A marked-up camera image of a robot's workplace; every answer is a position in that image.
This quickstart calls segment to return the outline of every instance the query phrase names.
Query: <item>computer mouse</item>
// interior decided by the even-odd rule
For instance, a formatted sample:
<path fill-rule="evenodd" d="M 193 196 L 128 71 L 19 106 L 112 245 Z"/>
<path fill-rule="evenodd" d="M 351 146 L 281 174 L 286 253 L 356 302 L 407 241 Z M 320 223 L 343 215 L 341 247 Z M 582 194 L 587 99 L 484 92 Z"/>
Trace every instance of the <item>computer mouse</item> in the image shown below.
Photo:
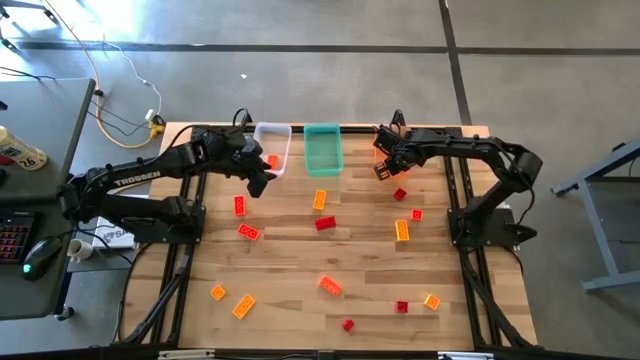
<path fill-rule="evenodd" d="M 22 277 L 29 281 L 40 279 L 62 249 L 62 241 L 48 237 L 38 241 L 27 254 L 22 265 Z"/>

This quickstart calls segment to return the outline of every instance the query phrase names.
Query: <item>teal plastic bin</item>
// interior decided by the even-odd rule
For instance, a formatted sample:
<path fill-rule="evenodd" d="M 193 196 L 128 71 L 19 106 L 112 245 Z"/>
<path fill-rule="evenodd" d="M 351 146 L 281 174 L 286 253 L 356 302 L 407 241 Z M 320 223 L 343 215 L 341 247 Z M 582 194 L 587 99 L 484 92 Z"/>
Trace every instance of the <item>teal plastic bin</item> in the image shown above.
<path fill-rule="evenodd" d="M 304 161 L 311 176 L 338 176 L 342 172 L 339 124 L 304 126 Z"/>

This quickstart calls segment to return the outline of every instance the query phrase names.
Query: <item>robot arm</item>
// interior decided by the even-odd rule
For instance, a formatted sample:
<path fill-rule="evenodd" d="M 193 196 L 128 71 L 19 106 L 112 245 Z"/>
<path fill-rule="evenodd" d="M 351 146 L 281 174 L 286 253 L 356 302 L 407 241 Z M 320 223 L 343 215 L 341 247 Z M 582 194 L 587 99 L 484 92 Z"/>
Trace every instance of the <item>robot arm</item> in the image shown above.
<path fill-rule="evenodd" d="M 268 181 L 276 177 L 265 172 L 270 166 L 260 158 L 260 144 L 241 128 L 191 127 L 204 132 L 190 142 L 170 146 L 155 158 L 107 164 L 71 179 L 58 193 L 64 217 L 77 223 L 102 216 L 136 235 L 138 242 L 191 242 L 185 239 L 194 240 L 197 235 L 190 234 L 200 232 L 204 209 L 193 208 L 180 196 L 152 200 L 108 191 L 160 177 L 181 179 L 211 172 L 248 179 L 249 194 L 259 197 Z"/>
<path fill-rule="evenodd" d="M 456 230 L 471 235 L 483 233 L 487 219 L 494 213 L 494 209 L 509 196 L 530 190 L 542 166 L 542 160 L 533 152 L 521 145 L 505 143 L 495 137 L 452 137 L 437 134 L 429 129 L 406 131 L 398 124 L 392 122 L 392 125 L 397 125 L 400 131 L 394 132 L 391 127 L 380 126 L 373 144 L 388 156 L 374 166 L 380 180 L 408 171 L 416 165 L 423 166 L 434 156 L 480 159 L 491 167 L 498 182 L 482 197 L 473 198 L 467 207 L 457 212 L 456 218 L 452 219 L 458 223 Z M 510 241 L 515 243 L 512 245 L 535 236 L 535 230 L 512 223 L 511 220 L 507 226 L 510 230 L 517 230 L 517 239 L 512 238 Z"/>

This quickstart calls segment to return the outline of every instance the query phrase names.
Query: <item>gray floor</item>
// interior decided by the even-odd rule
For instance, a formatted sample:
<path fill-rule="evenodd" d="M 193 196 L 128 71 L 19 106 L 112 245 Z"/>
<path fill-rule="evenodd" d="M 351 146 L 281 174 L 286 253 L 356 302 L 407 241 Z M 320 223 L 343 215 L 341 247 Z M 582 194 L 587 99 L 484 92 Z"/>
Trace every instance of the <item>gray floor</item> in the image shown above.
<path fill-rule="evenodd" d="M 99 40 L 104 32 L 109 41 L 152 43 L 445 44 L 436 0 L 80 3 L 89 11 L 71 2 L 63 16 L 71 16 L 67 20 L 85 40 Z M 640 45 L 636 1 L 449 0 L 449 6 L 459 46 Z M 174 9 L 179 18 L 170 15 Z M 46 18 L 34 19 L 26 12 L 14 18 L 33 39 L 70 38 L 51 28 Z M 6 36 L 20 35 L 15 25 L 4 20 L 1 25 Z M 140 121 L 148 108 L 156 107 L 155 94 L 133 77 L 118 53 L 92 55 L 109 109 Z M 410 123 L 460 122 L 446 54 L 129 56 L 162 92 L 163 116 L 170 121 L 228 120 L 247 106 L 257 121 L 386 123 L 395 108 L 402 108 Z M 521 143 L 545 160 L 536 184 L 537 203 L 525 221 L 539 235 L 521 252 L 540 344 L 639 358 L 640 286 L 583 293 L 580 281 L 604 275 L 604 264 L 580 198 L 556 199 L 548 189 L 618 143 L 640 137 L 640 57 L 464 55 L 460 63 L 473 123 L 489 125 L 492 134 Z M 92 76 L 79 51 L 26 50 L 21 58 L 0 50 L 0 65 L 57 77 Z M 122 140 L 135 143 L 144 137 L 140 132 Z M 88 117 L 73 170 L 152 156 L 158 144 L 156 140 L 135 151 L 118 148 Z M 635 173 L 640 175 L 640 168 Z M 528 195 L 510 200 L 516 213 L 527 201 Z M 637 245 L 617 250 L 626 267 L 638 269 Z M 77 317 L 64 323 L 52 318 L 0 322 L 0 352 L 109 343 L 123 278 L 122 271 L 79 274 L 68 300 L 78 309 Z M 20 341 L 34 331 L 33 341 Z"/>

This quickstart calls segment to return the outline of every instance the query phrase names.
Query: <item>orange block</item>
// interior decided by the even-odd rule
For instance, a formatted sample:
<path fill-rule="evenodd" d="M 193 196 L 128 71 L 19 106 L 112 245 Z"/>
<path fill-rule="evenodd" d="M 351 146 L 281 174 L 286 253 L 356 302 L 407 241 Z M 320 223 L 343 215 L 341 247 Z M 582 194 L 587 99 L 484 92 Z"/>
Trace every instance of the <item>orange block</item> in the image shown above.
<path fill-rule="evenodd" d="M 220 299 L 222 299 L 226 293 L 227 291 L 220 285 L 216 285 L 216 287 L 211 289 L 211 292 L 209 292 L 209 294 L 211 294 L 211 296 L 213 296 L 213 298 L 218 301 L 220 301 Z"/>
<path fill-rule="evenodd" d="M 342 291 L 342 288 L 340 287 L 340 285 L 338 285 L 338 283 L 336 283 L 326 275 L 323 276 L 322 279 L 320 279 L 320 286 L 322 286 L 322 288 L 327 290 L 329 294 L 333 296 L 340 295 L 340 291 Z"/>
<path fill-rule="evenodd" d="M 238 319 L 242 319 L 245 315 L 247 315 L 247 313 L 249 312 L 249 310 L 251 310 L 251 307 L 253 307 L 253 304 L 255 303 L 256 300 L 252 298 L 251 295 L 245 295 L 242 300 L 240 300 L 238 305 L 236 305 L 236 308 L 233 309 L 233 315 L 235 315 Z"/>
<path fill-rule="evenodd" d="M 434 295 L 427 295 L 427 299 L 424 301 L 424 304 L 431 308 L 431 310 L 435 310 L 440 305 L 440 299 L 435 297 Z"/>
<path fill-rule="evenodd" d="M 316 197 L 313 199 L 313 210 L 323 210 L 324 201 L 327 199 L 327 192 L 324 190 L 316 190 Z"/>
<path fill-rule="evenodd" d="M 269 155 L 267 164 L 271 165 L 271 170 L 275 170 L 278 166 L 278 155 Z"/>
<path fill-rule="evenodd" d="M 409 240 L 409 226 L 407 220 L 396 220 L 396 237 L 398 241 Z"/>

